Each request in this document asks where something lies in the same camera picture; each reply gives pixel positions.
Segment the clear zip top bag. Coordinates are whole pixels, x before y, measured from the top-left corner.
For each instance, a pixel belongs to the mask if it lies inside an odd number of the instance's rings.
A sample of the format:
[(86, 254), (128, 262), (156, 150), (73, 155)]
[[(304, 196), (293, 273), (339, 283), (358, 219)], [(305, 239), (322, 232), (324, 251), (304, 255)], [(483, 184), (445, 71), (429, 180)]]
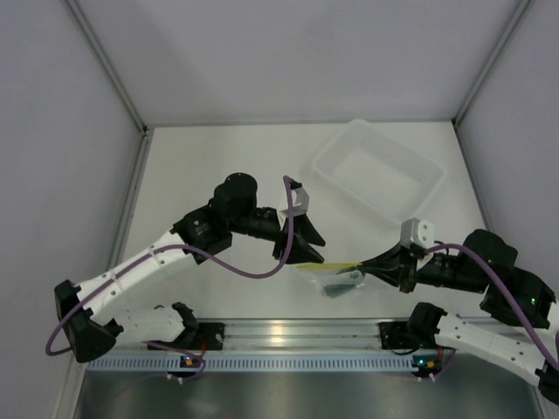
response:
[(322, 296), (322, 287), (337, 282), (360, 282), (359, 288), (345, 297), (353, 297), (374, 283), (371, 275), (363, 274), (357, 269), (360, 262), (338, 262), (324, 264), (298, 264), (292, 271), (306, 280)]

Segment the green fake cucumber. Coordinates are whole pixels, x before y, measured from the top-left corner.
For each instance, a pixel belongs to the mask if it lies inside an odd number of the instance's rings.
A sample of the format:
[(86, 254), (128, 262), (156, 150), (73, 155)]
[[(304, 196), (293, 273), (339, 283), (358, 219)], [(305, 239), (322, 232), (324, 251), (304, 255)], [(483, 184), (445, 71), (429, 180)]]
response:
[(355, 292), (360, 284), (360, 282), (337, 282), (327, 284), (322, 287), (322, 294), (326, 298), (337, 299)]

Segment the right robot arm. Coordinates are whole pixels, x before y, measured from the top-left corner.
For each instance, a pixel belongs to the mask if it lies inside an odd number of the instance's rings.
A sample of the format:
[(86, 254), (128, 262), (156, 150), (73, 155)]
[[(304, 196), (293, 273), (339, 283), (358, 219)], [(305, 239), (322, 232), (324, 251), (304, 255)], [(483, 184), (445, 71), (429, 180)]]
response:
[(405, 323), (381, 328), (383, 347), (467, 352), (522, 378), (558, 402), (558, 297), (537, 275), (516, 266), (518, 251), (487, 230), (462, 244), (402, 238), (356, 269), (404, 293), (417, 285), (482, 295), (480, 310), (526, 336), (513, 339), (469, 323), (451, 307), (419, 302)]

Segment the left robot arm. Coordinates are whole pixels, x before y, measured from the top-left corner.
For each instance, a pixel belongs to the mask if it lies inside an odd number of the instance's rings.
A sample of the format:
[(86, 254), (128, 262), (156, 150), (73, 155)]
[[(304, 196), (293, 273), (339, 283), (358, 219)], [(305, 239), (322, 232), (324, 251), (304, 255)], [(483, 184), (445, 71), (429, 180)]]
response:
[[(303, 185), (286, 176), (284, 207), (257, 205), (257, 181), (234, 173), (216, 186), (206, 205), (187, 213), (146, 250), (95, 278), (75, 284), (65, 280), (54, 289), (59, 323), (45, 345), (49, 356), (62, 333), (78, 363), (95, 361), (119, 346), (144, 343), (159, 350), (185, 349), (197, 338), (199, 324), (184, 303), (132, 313), (133, 300), (180, 271), (211, 261), (240, 277), (270, 278), (290, 264), (321, 264), (317, 251), (326, 241), (307, 211)], [(219, 258), (231, 248), (234, 235), (273, 244), (277, 265), (262, 273), (243, 271)]]

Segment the white perforated plastic basket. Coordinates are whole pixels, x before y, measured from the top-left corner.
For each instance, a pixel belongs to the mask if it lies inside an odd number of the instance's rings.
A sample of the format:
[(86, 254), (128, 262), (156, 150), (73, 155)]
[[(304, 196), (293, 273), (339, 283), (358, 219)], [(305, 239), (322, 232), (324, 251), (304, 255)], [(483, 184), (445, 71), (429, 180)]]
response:
[(446, 178), (439, 162), (365, 120), (340, 128), (311, 166), (326, 184), (395, 225), (418, 216)]

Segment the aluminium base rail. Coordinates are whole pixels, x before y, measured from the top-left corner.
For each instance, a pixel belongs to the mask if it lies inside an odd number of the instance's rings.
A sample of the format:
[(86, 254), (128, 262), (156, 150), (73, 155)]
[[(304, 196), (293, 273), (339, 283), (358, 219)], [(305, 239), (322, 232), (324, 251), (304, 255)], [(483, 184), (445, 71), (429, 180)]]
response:
[(403, 319), (201, 319), (199, 323), (211, 350), (418, 348)]

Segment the left aluminium frame post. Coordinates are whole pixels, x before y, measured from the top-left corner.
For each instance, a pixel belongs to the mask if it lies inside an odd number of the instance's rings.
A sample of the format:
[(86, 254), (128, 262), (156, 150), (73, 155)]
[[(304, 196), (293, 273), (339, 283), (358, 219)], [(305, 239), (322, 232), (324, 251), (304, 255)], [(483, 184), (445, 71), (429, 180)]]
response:
[(61, 5), (83, 39), (100, 71), (100, 87), (96, 93), (107, 93), (110, 104), (98, 111), (89, 111), (95, 131), (103, 140), (101, 160), (107, 168), (102, 171), (115, 183), (118, 206), (112, 209), (114, 221), (107, 240), (104, 266), (112, 268), (124, 258), (125, 244), (141, 185), (153, 131), (145, 125), (128, 89), (110, 57), (98, 31), (84, 10), (82, 1), (63, 1)]

